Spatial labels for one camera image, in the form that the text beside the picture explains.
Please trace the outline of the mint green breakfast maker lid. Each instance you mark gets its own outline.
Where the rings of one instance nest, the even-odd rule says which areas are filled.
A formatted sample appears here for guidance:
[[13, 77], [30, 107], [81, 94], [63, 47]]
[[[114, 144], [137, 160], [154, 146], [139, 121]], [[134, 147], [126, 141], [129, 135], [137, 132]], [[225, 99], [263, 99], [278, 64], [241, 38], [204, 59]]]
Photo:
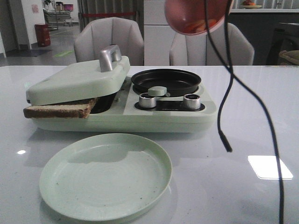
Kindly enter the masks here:
[[106, 47], [97, 60], [73, 63], [26, 91], [31, 105], [50, 105], [108, 96], [120, 90], [130, 69], [117, 45]]

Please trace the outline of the bread slice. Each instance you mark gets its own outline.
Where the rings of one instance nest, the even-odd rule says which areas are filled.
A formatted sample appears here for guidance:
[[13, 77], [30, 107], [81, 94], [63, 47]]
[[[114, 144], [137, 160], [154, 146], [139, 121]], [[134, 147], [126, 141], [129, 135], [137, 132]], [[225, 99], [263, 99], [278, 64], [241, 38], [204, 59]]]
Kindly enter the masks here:
[[23, 109], [26, 118], [87, 118], [97, 98], [63, 102], [51, 105], [32, 105]]

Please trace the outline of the orange shrimp pieces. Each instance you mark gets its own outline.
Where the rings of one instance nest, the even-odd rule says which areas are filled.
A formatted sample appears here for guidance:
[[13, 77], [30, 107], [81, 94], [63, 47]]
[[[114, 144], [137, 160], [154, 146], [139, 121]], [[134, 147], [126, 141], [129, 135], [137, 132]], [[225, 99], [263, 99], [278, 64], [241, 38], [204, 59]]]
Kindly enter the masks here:
[[207, 27], [212, 27], [216, 24], [216, 19], [208, 19], [207, 24], [205, 20], [196, 20], [196, 21], [189, 21], [186, 25], [184, 25], [184, 33], [187, 34], [196, 34], [196, 33], [202, 33], [206, 31]]

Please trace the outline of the pink bowl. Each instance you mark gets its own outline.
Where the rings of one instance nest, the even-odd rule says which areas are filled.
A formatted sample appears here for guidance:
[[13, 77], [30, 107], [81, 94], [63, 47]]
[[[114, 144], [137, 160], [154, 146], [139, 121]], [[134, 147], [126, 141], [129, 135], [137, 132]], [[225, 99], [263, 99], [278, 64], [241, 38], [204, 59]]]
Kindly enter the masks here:
[[[229, 15], [234, 2], [232, 0], [167, 0], [164, 13], [169, 26], [182, 35], [205, 35], [220, 28]], [[184, 33], [184, 25], [189, 21], [216, 19], [212, 27], [196, 34]]]

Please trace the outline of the mint green breakfast maker base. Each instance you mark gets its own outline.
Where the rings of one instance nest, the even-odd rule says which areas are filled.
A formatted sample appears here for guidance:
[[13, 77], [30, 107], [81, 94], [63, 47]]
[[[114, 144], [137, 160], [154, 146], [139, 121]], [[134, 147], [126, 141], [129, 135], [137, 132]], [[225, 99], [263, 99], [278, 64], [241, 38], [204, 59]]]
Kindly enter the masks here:
[[201, 107], [183, 107], [183, 97], [162, 98], [154, 108], [141, 108], [138, 95], [126, 76], [114, 94], [98, 97], [87, 118], [30, 118], [41, 129], [75, 132], [176, 132], [192, 133], [208, 129], [217, 116], [217, 108], [204, 86], [196, 93]]

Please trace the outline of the left silver control knob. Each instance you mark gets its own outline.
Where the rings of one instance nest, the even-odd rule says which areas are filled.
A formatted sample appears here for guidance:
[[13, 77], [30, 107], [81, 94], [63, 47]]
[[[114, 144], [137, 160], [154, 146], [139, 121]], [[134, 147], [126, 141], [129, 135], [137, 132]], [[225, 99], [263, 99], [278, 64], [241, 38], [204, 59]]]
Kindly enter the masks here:
[[156, 97], [150, 96], [147, 92], [139, 95], [138, 104], [141, 108], [151, 109], [156, 107]]

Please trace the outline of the round black frying pan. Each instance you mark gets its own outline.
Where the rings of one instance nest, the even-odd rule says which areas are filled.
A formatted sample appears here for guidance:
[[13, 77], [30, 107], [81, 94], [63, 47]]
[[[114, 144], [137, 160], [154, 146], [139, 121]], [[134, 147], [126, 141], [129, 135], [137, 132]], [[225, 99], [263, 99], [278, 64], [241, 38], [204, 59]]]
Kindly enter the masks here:
[[145, 93], [154, 86], [162, 86], [167, 89], [171, 97], [180, 97], [194, 93], [201, 83], [201, 78], [185, 70], [151, 69], [134, 74], [131, 81], [134, 89], [139, 93]]

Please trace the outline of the right silver control knob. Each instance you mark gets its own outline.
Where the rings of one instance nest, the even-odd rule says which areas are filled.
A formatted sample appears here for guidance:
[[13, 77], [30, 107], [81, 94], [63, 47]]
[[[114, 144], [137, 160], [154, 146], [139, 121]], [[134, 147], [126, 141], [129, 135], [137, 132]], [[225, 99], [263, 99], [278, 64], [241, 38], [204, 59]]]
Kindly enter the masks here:
[[197, 110], [201, 107], [201, 98], [197, 94], [186, 94], [183, 97], [183, 107], [189, 110]]

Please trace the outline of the right grey upholstered chair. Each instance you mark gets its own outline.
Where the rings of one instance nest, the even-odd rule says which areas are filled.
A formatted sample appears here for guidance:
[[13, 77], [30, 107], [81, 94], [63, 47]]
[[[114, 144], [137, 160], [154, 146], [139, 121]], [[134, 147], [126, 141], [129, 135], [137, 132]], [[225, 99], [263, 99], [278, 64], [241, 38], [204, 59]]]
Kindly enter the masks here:
[[[252, 65], [255, 50], [234, 24], [228, 24], [228, 40], [233, 65]], [[207, 35], [176, 33], [170, 48], [172, 66], [222, 65]]]

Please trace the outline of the white cabinet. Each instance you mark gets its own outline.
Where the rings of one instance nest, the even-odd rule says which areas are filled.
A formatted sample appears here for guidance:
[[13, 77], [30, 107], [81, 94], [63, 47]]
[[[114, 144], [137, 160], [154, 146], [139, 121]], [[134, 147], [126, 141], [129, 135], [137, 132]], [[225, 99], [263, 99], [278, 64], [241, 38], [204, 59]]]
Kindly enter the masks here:
[[175, 31], [164, 13], [164, 0], [144, 1], [144, 65], [170, 66], [170, 49]]

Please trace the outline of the mint green round plate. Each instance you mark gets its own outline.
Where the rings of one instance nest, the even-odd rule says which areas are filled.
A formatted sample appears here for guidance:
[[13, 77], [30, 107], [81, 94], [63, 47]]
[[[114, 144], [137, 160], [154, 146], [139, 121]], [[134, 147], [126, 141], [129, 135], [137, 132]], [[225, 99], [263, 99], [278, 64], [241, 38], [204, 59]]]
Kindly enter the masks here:
[[109, 133], [56, 153], [39, 182], [54, 211], [77, 220], [121, 223], [154, 207], [171, 182], [167, 152], [145, 137]]

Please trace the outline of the left grey upholstered chair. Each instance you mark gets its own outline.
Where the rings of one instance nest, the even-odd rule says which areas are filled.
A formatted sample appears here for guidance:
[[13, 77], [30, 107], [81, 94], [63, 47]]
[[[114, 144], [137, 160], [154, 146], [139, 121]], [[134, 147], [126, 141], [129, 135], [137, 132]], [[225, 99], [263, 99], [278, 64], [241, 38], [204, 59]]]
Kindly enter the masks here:
[[99, 59], [100, 51], [113, 44], [131, 65], [143, 65], [144, 40], [137, 22], [118, 17], [94, 20], [80, 32], [74, 42], [76, 61]]

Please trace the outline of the red bin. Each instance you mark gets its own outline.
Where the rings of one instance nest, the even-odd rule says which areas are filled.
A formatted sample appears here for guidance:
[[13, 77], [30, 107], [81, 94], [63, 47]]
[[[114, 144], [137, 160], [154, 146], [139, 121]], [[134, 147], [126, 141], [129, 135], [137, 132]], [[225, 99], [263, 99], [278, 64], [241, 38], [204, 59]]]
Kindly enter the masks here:
[[47, 24], [35, 24], [35, 32], [39, 47], [50, 46], [50, 33]]

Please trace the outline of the beige cushion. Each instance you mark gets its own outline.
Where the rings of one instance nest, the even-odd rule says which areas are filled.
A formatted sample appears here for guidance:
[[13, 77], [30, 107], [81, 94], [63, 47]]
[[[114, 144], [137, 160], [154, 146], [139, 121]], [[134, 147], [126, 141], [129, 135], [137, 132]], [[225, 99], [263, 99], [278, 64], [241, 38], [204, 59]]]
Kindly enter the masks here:
[[299, 50], [286, 51], [279, 53], [281, 65], [299, 65]]

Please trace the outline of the dark washing machine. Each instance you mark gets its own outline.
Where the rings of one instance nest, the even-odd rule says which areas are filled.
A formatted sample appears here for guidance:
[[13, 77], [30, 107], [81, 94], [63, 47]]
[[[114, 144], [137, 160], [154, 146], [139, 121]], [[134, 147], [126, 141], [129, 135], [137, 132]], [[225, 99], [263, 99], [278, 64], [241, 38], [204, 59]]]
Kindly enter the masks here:
[[283, 50], [292, 51], [299, 49], [299, 24], [278, 23], [273, 31], [270, 50], [266, 59], [266, 65], [279, 65], [282, 59], [279, 53]]

